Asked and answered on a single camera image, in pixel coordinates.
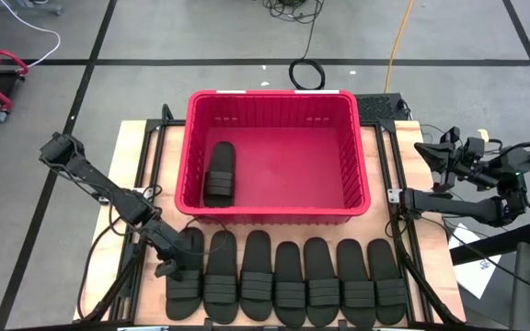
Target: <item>yellow cable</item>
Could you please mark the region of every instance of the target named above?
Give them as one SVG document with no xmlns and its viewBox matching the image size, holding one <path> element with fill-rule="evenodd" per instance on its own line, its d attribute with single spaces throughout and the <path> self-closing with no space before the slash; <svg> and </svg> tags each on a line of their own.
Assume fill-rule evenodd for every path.
<svg viewBox="0 0 530 331">
<path fill-rule="evenodd" d="M 392 54 L 390 55 L 390 62 L 387 65 L 387 75 L 386 75 L 386 84 L 384 85 L 384 94 L 387 93 L 387 88 L 390 86 L 390 76 L 392 75 L 392 62 L 394 61 L 394 55 L 396 54 L 396 49 L 400 43 L 400 37 L 402 37 L 402 31 L 404 31 L 404 26 L 406 26 L 406 21 L 409 19 L 410 9 L 412 8 L 412 3 L 414 0 L 409 0 L 409 7 L 406 8 L 406 13 L 402 18 L 402 23 L 400 23 L 400 30 L 397 32 L 396 40 L 394 40 L 394 47 L 392 47 Z"/>
</svg>

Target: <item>white cable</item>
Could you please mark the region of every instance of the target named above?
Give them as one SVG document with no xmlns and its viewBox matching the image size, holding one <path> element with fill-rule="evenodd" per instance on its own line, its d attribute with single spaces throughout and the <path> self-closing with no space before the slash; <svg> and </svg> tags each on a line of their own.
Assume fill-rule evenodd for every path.
<svg viewBox="0 0 530 331">
<path fill-rule="evenodd" d="M 51 51 L 47 52 L 44 56 L 42 56 L 41 59 L 37 60 L 37 61 L 34 62 L 34 63 L 31 63 L 31 64 L 28 66 L 28 68 L 30 68 L 30 67 L 32 67 L 32 66 L 38 64 L 38 63 L 41 63 L 42 61 L 44 61 L 44 59 L 46 59 L 47 57 L 49 57 L 49 55 L 51 55 L 51 54 L 54 53 L 56 50 L 58 50 L 59 47 L 61 47 L 61 36 L 60 36 L 58 33 L 54 32 L 54 31 L 52 31 L 52 30 L 42 29 L 42 28 L 38 28 L 38 27 L 34 27 L 33 25 L 29 24 L 29 23 L 26 22 L 25 20 L 19 18 L 19 16 L 18 16 L 18 15 L 14 12 L 14 10 L 13 10 L 13 9 L 12 9 L 12 8 L 6 3 L 6 1 L 4 1 L 4 0 L 0 0 L 0 1 L 1 1 L 2 4 L 4 4 L 4 6 L 7 8 L 7 10 L 9 10 L 9 12 L 11 13 L 11 15 L 13 15 L 15 18 L 17 18 L 18 21 L 20 21 L 20 22 L 24 23 L 25 25 L 27 25 L 27 26 L 29 26 L 29 27 L 31 27 L 31 28 L 33 28 L 33 29 L 36 29 L 36 30 L 38 30 L 38 31 L 51 33 L 51 34 L 53 34 L 53 35 L 56 36 L 56 39 L 57 39 L 56 46 L 54 46 L 54 48 L 53 48 Z"/>
</svg>

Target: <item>wooden tabletop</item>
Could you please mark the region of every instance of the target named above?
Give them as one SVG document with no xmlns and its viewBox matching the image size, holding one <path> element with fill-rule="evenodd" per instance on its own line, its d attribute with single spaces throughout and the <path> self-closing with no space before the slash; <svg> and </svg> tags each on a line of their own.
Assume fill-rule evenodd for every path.
<svg viewBox="0 0 530 331">
<path fill-rule="evenodd" d="M 144 120 L 123 121 L 116 142 L 114 156 L 109 169 L 109 178 L 117 185 L 124 188 L 133 188 L 138 159 L 142 148 L 144 137 Z M 183 144 L 183 127 L 168 127 L 166 140 L 163 148 L 162 164 L 157 184 L 163 188 L 163 192 L 156 198 L 155 203 L 163 209 L 163 220 L 176 230 L 181 230 L 190 220 L 190 216 L 181 214 L 174 203 L 175 186 L 179 171 L 179 159 Z M 384 192 L 384 182 L 382 179 L 377 144 L 373 128 L 361 128 L 363 141 L 363 153 L 365 155 L 365 165 L 367 168 L 367 178 L 371 193 L 371 207 L 362 216 L 351 218 L 342 225 L 233 225 L 227 226 L 228 230 L 235 234 L 237 242 L 237 261 L 240 270 L 245 240 L 248 233 L 253 230 L 264 230 L 271 237 L 271 250 L 274 251 L 282 241 L 294 241 L 299 246 L 311 237 L 319 236 L 328 242 L 330 254 L 335 263 L 335 247 L 340 240 L 352 238 L 362 245 L 365 252 L 367 244 L 376 238 L 385 238 L 391 245 L 393 240 L 388 238 L 384 232 L 388 221 L 386 207 L 386 194 Z M 424 163 L 413 147 L 416 142 L 422 141 L 421 128 L 417 121 L 397 122 L 397 138 L 399 142 L 400 154 L 404 166 L 404 173 L 407 184 L 410 188 L 429 189 L 432 186 L 432 176 L 429 167 Z M 386 153 L 390 166 L 390 175 L 394 188 L 398 187 L 396 181 L 396 170 L 394 168 L 393 157 L 389 148 L 389 138 L 384 134 L 386 142 Z M 156 144 L 156 134 L 151 140 L 151 152 L 148 155 L 145 178 L 148 180 L 153 160 L 154 145 Z M 94 233 L 94 239 L 108 226 L 108 207 L 101 207 L 98 216 L 98 225 Z M 441 222 L 438 214 L 425 213 L 425 217 Z M 209 247 L 212 235 L 221 230 L 218 225 L 197 224 L 204 232 L 204 246 Z M 124 230 L 124 224 L 118 224 L 119 231 Z M 461 297 L 457 288 L 453 263 L 449 255 L 449 248 L 444 230 L 436 224 L 423 220 L 416 221 L 416 231 L 419 238 L 422 262 L 425 277 L 441 300 L 449 307 L 451 312 L 458 318 L 465 320 Z M 408 236 L 403 235 L 405 245 L 409 250 Z M 91 257 L 91 263 L 87 274 L 86 286 L 81 297 L 81 304 L 84 313 L 90 312 L 105 294 L 106 290 L 116 278 L 118 264 L 121 256 L 122 237 L 113 233 L 104 235 L 98 243 L 98 247 Z M 183 321 L 171 321 L 167 318 L 166 309 L 166 279 L 157 279 L 154 275 L 155 267 L 159 263 L 152 248 L 148 248 L 145 256 L 144 271 L 140 287 L 138 308 L 136 311 L 135 323 L 137 325 L 203 325 L 206 313 L 202 306 L 188 319 Z M 410 291 L 415 316 L 418 321 L 422 320 L 421 301 L 416 283 L 409 276 Z M 337 320 L 330 326 L 337 325 L 339 319 L 343 319 L 341 313 Z M 248 319 L 242 310 L 232 325 L 281 325 L 274 313 L 265 322 L 255 322 Z M 406 325 L 404 318 L 397 325 Z"/>
</svg>

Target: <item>black slipper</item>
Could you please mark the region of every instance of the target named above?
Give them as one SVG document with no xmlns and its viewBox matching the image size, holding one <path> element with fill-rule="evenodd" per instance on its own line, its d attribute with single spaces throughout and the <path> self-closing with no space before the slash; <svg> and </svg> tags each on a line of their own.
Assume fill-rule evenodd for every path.
<svg viewBox="0 0 530 331">
<path fill-rule="evenodd" d="M 235 204 L 235 146 L 217 143 L 203 182 L 206 207 L 230 207 Z"/>
<path fill-rule="evenodd" d="M 329 325 L 339 313 L 340 290 L 324 239 L 310 238 L 305 242 L 304 266 L 308 319 L 314 326 Z"/>
<path fill-rule="evenodd" d="M 181 252 L 181 281 L 166 277 L 167 317 L 174 321 L 190 317 L 202 302 L 203 233 L 197 228 L 183 229 L 177 242 L 182 249 L 197 255 Z"/>
<path fill-rule="evenodd" d="M 240 270 L 240 308 L 248 318 L 265 321 L 271 314 L 271 239 L 263 231 L 248 234 Z"/>
<path fill-rule="evenodd" d="M 305 284 L 302 278 L 300 248 L 283 242 L 275 252 L 275 314 L 288 327 L 300 327 L 305 321 Z"/>
<path fill-rule="evenodd" d="M 390 244 L 375 239 L 367 246 L 367 260 L 375 282 L 375 315 L 383 325 L 394 325 L 404 317 L 406 284 L 400 277 Z"/>
<path fill-rule="evenodd" d="M 230 324 L 238 312 L 236 293 L 236 239 L 227 231 L 212 237 L 203 277 L 203 308 L 219 324 Z"/>
<path fill-rule="evenodd" d="M 342 313 L 351 324 L 371 328 L 375 324 L 374 283 L 367 277 L 363 251 L 356 240 L 344 239 L 337 245 L 337 271 Z"/>
</svg>

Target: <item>red plastic bin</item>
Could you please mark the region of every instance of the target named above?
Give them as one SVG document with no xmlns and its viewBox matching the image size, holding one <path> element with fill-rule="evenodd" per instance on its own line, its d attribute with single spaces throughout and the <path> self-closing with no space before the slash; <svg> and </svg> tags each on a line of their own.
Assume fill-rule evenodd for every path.
<svg viewBox="0 0 530 331">
<path fill-rule="evenodd" d="M 204 173 L 221 141 L 236 149 L 235 205 L 206 208 Z M 354 96 L 197 92 L 188 105 L 175 204 L 208 223 L 338 224 L 365 213 L 370 197 Z"/>
</svg>

